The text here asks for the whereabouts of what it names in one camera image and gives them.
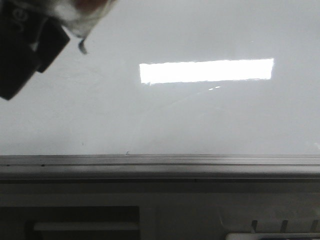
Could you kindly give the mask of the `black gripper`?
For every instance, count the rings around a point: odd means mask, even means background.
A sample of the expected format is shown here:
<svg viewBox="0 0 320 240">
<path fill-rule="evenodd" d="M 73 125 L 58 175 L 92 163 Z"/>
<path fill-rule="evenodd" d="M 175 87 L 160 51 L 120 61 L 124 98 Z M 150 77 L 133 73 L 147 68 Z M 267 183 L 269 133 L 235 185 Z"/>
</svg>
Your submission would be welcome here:
<svg viewBox="0 0 320 240">
<path fill-rule="evenodd" d="M 62 25 L 10 0 L 0 2 L 0 97 L 14 98 L 35 73 L 43 73 L 67 46 Z"/>
</svg>

